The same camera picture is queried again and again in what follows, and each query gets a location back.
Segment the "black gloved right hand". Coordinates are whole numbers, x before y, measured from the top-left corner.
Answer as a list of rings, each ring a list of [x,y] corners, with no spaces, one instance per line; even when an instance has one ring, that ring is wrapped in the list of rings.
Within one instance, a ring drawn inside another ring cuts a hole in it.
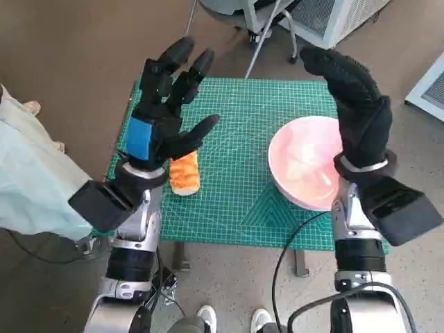
[[[370,71],[333,49],[307,46],[300,58],[308,73],[325,79],[335,100],[347,160],[359,169],[383,162],[392,124],[391,102]]]

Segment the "bare left hand blue tape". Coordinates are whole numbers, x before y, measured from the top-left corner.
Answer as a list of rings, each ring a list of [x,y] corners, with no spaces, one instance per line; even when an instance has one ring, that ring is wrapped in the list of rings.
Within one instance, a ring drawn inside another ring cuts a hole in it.
[[[183,37],[157,59],[145,62],[139,82],[141,97],[133,110],[126,133],[126,151],[131,166],[147,171],[160,168],[167,160],[177,160],[197,150],[203,138],[220,117],[212,114],[190,131],[181,131],[182,106],[189,105],[198,94],[214,52],[205,49],[188,71],[173,75],[187,61],[195,42]]]

